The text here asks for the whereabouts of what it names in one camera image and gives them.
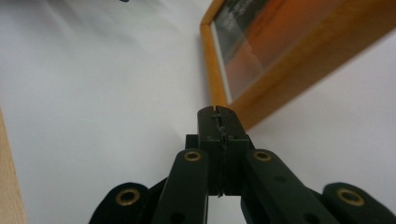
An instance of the white table surface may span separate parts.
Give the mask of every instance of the white table surface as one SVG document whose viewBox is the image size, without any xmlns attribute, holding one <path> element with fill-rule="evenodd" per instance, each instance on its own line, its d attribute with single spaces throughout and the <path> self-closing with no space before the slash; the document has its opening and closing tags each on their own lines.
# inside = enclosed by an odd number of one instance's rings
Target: white table surface
<svg viewBox="0 0 396 224">
<path fill-rule="evenodd" d="M 0 2 L 0 106 L 29 223 L 88 223 L 118 184 L 170 171 L 209 105 L 209 0 Z M 396 213 L 396 34 L 248 133 L 310 188 L 343 181 Z M 237 197 L 208 223 L 245 223 Z"/>
</svg>

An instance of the white surface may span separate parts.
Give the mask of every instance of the white surface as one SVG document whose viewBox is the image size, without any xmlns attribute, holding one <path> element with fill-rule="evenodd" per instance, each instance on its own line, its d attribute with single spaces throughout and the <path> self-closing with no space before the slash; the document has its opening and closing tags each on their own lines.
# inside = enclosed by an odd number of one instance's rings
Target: white surface
<svg viewBox="0 0 396 224">
<path fill-rule="evenodd" d="M 87 223 L 118 184 L 166 177 L 209 104 L 210 1 L 0 3 L 0 105 L 29 223 Z M 396 213 L 396 34 L 249 134 L 310 188 L 345 181 Z M 244 223 L 237 198 L 208 223 Z"/>
</svg>

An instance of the black object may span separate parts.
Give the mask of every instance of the black object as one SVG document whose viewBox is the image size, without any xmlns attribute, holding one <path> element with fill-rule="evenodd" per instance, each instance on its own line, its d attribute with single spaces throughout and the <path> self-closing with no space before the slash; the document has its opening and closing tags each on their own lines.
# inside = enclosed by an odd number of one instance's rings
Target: black object
<svg viewBox="0 0 396 224">
<path fill-rule="evenodd" d="M 241 196 L 248 224 L 396 223 L 384 205 L 357 187 L 308 189 L 273 152 L 255 149 L 235 113 L 198 112 L 169 177 L 151 189 L 126 183 L 111 190 L 90 224 L 204 224 L 208 195 Z"/>
</svg>

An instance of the picture frame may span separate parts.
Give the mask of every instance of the picture frame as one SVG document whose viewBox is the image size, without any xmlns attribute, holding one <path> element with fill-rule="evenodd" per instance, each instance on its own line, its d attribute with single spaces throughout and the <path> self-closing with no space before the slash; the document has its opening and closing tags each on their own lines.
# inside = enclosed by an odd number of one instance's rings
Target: picture frame
<svg viewBox="0 0 396 224">
<path fill-rule="evenodd" d="M 247 130 L 395 27 L 389 0 L 214 0 L 200 26 L 211 103 Z"/>
</svg>

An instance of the hole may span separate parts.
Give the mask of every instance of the hole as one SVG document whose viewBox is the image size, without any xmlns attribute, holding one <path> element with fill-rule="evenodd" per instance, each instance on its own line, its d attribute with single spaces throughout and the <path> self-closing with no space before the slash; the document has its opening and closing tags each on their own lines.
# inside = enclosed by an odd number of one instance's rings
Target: hole
<svg viewBox="0 0 396 224">
<path fill-rule="evenodd" d="M 274 180 L 279 183 L 285 183 L 286 181 L 288 181 L 288 179 L 286 179 L 285 177 L 280 176 L 280 175 L 274 176 Z"/>
<path fill-rule="evenodd" d="M 140 198 L 140 193 L 137 189 L 124 189 L 117 194 L 116 203 L 121 206 L 128 206 L 136 203 Z"/>
<path fill-rule="evenodd" d="M 201 159 L 201 154 L 195 151 L 187 152 L 184 154 L 184 159 L 186 161 L 198 161 Z"/>
<path fill-rule="evenodd" d="M 345 203 L 349 203 L 354 206 L 364 205 L 364 199 L 355 191 L 350 189 L 339 189 L 337 190 L 338 197 Z"/>
<path fill-rule="evenodd" d="M 258 151 L 254 153 L 254 157 L 259 161 L 270 161 L 271 155 L 267 152 Z"/>
<path fill-rule="evenodd" d="M 186 220 L 186 217 L 181 213 L 174 213 L 172 214 L 170 220 L 174 224 L 180 224 L 183 223 L 184 220 Z"/>
<path fill-rule="evenodd" d="M 313 223 L 313 224 L 320 223 L 320 219 L 312 213 L 305 213 L 304 219 L 308 223 Z"/>
</svg>

